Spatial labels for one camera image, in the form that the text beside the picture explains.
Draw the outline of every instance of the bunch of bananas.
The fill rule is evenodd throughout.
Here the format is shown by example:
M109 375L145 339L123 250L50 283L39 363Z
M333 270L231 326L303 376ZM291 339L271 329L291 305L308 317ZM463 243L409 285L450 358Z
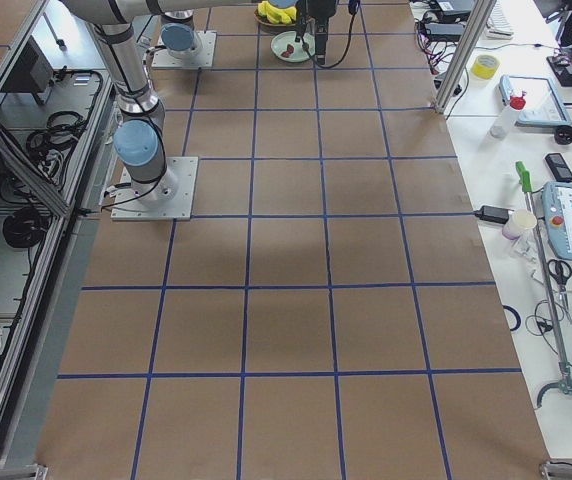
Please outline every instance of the bunch of bananas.
M260 17L267 18L269 23L273 25L290 25L295 21L297 9L295 7L277 8L273 7L269 2L263 1L257 5L257 13Z

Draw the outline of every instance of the white plate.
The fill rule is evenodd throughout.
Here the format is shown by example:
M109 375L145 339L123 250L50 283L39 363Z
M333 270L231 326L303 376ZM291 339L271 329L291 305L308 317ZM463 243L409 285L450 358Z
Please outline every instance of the white plate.
M308 44L310 54L315 55L315 37L305 33L304 40ZM288 45L292 45L294 50L290 56L284 57L282 54L287 51ZM295 32L280 33L270 42L270 48L277 58L285 62L299 63L309 60L308 54L302 48L302 42L295 42Z

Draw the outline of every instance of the keyboard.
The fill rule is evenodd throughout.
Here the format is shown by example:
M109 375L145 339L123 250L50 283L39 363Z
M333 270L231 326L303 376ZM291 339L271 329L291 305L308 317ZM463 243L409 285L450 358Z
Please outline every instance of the keyboard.
M506 20L502 6L499 0L497 0L486 22L486 37L510 40L514 34L513 27L508 23L508 20Z

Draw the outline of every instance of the white table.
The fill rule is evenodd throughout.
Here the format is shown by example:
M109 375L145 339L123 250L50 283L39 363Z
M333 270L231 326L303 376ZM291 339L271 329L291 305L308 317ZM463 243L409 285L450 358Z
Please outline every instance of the white table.
M494 47L507 43L555 45L552 32L531 0L499 1L515 30L515 36L510 41L503 41L486 39L482 35L478 46ZM503 107L497 88L500 76L516 74L549 76L554 79L546 63L546 56L552 52L550 48L530 45L508 46L493 51L475 50L469 59L469 68L478 54L490 53L500 60L499 70L490 80L469 75L468 90L448 120L448 129L473 207L488 204L525 208L524 195L515 171L515 162L518 160L523 161L530 170L534 189L554 180L544 163L547 153L562 153L572 170L572 144L563 147L557 145L551 132L543 133L520 127L503 141L488 134ZM563 100L572 102L572 88L562 88L556 80L555 83ZM452 103L451 101L446 112L450 111ZM572 108L568 111L572 118ZM531 278L531 272L538 269L538 263L531 263L516 255L511 243L502 237L499 226L480 222L479 228L502 302L516 308L525 318L533 312L536 303L545 298L543 286ZM569 281L569 290L572 290L572 279ZM569 301L572 313L572 296ZM546 307L540 312L545 315L548 313ZM510 315L509 323L513 324ZM572 362L572 325L563 321L562 330L568 357ZM554 346L552 332L548 336ZM535 405L540 388L561 378L557 357L544 340L529 334L523 325L513 333L513 339ZM572 458L572 396L563 395L557 390L550 391L536 414L550 456Z

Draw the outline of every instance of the white bottle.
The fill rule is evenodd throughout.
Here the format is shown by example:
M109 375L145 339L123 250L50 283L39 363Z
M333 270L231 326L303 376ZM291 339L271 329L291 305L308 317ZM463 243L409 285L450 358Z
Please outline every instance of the white bottle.
M524 95L526 92L522 92L521 97L516 97L511 95L510 102L504 107L504 110L499 114L493 126L490 127L490 134L499 138L500 140L508 135L508 132L515 126L515 122L519 118L519 114L522 112L526 106L526 100Z

